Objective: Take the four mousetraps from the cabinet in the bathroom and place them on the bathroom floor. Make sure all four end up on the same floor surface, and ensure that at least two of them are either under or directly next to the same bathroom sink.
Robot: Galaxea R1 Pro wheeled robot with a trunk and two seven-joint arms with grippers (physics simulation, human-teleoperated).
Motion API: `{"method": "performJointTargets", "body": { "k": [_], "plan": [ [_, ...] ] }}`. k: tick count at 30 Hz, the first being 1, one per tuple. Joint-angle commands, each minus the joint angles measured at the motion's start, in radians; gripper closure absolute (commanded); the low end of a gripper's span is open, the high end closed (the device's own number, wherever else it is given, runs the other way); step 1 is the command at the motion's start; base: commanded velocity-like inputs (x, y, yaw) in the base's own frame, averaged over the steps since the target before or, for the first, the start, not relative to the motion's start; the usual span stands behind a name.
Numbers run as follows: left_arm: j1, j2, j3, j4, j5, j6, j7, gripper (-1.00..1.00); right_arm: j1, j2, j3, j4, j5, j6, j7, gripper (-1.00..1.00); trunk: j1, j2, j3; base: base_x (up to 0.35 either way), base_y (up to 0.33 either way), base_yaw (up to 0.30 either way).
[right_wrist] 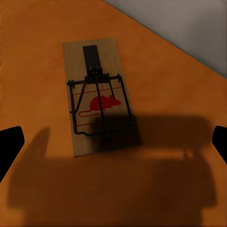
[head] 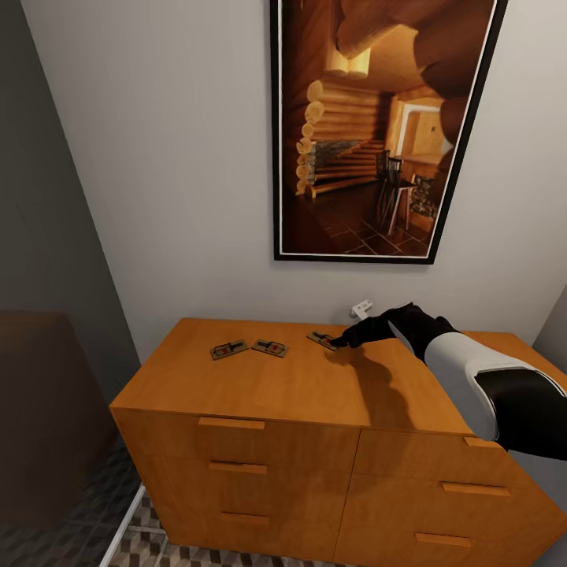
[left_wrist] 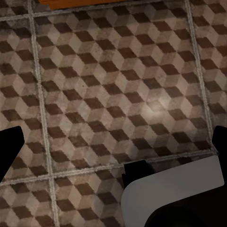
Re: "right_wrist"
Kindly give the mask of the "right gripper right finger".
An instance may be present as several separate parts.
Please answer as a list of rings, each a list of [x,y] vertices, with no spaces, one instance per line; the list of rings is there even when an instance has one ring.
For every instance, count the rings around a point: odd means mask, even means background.
[[[216,126],[212,143],[227,164],[227,128]]]

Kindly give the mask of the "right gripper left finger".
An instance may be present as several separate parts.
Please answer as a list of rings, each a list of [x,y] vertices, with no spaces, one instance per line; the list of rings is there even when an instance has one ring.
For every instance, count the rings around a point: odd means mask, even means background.
[[[25,143],[21,126],[0,131],[0,183]]]

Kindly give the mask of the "mousetrap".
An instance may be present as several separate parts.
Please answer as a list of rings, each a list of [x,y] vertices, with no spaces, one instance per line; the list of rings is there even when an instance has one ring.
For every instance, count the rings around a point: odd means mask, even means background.
[[[74,157],[141,146],[114,37],[62,49]]]

